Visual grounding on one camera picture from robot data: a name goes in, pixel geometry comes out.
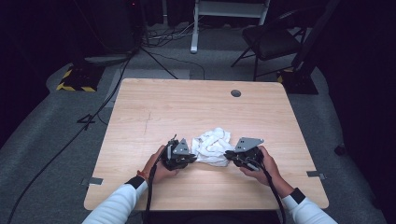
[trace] black chair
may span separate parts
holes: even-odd
[[[241,59],[255,56],[254,81],[256,81],[257,77],[292,67],[290,65],[263,74],[258,74],[257,72],[258,60],[268,61],[299,52],[303,47],[308,28],[314,26],[315,22],[323,14],[324,9],[325,6],[295,9],[264,25],[246,28],[242,32],[242,36],[248,47],[231,67],[234,67]],[[299,28],[299,30],[292,34],[290,29],[293,28]],[[300,41],[296,38],[297,35],[301,36]],[[247,56],[246,54],[250,51],[253,51],[253,54]]]

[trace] chair leg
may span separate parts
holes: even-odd
[[[256,77],[257,77],[257,66],[259,65],[259,58],[256,56],[255,60],[254,60],[254,77],[253,77],[253,81],[256,81]]]
[[[239,56],[239,58],[233,62],[233,64],[231,64],[231,67],[233,67],[234,65],[236,65],[237,62],[239,62],[239,60],[241,60],[242,58],[244,58],[245,54],[248,53],[248,51],[250,51],[250,48],[245,49],[245,51]]]

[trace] black wristband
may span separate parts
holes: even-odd
[[[294,189],[290,196],[297,204],[300,204],[305,199],[305,195],[298,188]]]
[[[145,178],[143,178],[142,176],[135,176],[132,177],[128,182],[126,182],[125,184],[130,184],[132,185],[132,187],[134,187],[134,189],[139,188],[140,185],[142,185],[143,182],[145,182]]]

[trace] person's right hand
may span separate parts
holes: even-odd
[[[294,188],[282,178],[279,170],[277,169],[277,165],[275,163],[274,158],[272,156],[270,156],[270,154],[268,154],[268,151],[267,151],[267,149],[265,149],[265,147],[259,146],[259,149],[262,151],[262,155],[264,156],[264,160],[262,163],[264,164],[265,169],[268,171],[268,173],[272,177],[272,181],[274,183],[274,186],[275,186],[276,191],[279,194],[279,196],[284,198],[284,197],[290,195],[294,191]],[[269,186],[268,179],[262,170],[250,171],[249,169],[247,169],[245,167],[240,167],[239,169],[245,175],[254,177],[260,183],[262,183],[266,186]]]

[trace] table top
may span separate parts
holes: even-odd
[[[232,90],[241,92],[233,97]],[[281,175],[319,207],[329,205],[283,86],[272,82],[125,78],[115,103],[84,202],[92,210],[142,170],[149,156],[177,134],[191,141],[217,127],[240,137],[262,138]],[[148,191],[135,210],[145,210]],[[245,176],[232,162],[195,162],[153,186],[151,210],[277,209],[269,187]]]

